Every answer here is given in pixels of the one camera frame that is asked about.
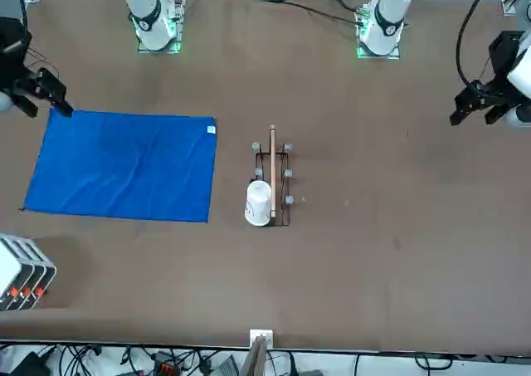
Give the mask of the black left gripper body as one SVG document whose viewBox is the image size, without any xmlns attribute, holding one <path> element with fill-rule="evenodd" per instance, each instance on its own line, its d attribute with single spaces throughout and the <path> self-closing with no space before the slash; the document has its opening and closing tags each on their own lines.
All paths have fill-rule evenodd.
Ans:
<svg viewBox="0 0 531 376">
<path fill-rule="evenodd" d="M 519 91 L 509 82 L 524 31 L 502 31 L 489 45 L 494 72 L 491 81 L 478 86 L 483 97 L 518 97 Z"/>
</svg>

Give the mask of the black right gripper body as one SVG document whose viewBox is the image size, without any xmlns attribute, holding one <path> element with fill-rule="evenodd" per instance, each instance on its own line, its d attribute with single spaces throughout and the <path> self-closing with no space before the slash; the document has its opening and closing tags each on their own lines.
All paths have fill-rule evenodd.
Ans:
<svg viewBox="0 0 531 376">
<path fill-rule="evenodd" d="M 1 91 L 19 90 L 38 98 L 36 74 L 25 66 L 32 34 L 19 19 L 1 17 Z"/>
</svg>

